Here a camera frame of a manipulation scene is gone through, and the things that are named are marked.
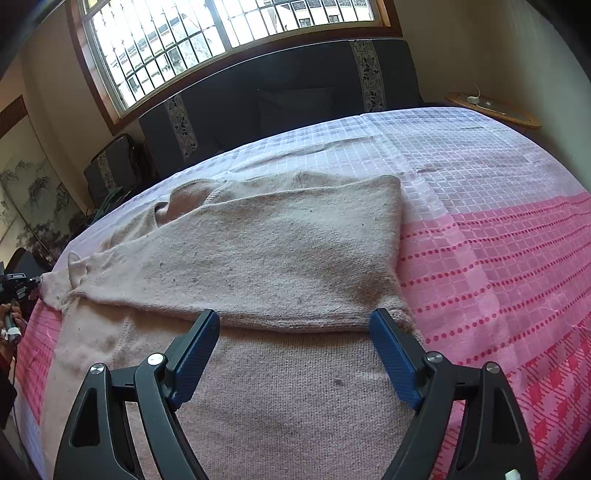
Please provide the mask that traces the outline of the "left hand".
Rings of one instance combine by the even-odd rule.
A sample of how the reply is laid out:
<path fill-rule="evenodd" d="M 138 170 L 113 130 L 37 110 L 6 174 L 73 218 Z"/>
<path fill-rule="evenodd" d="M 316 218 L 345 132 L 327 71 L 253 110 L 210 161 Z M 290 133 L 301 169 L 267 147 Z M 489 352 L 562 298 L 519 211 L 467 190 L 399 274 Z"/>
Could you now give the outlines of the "left hand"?
<path fill-rule="evenodd" d="M 27 322 L 18 304 L 1 305 L 1 337 L 11 347 L 16 347 L 26 331 Z"/>

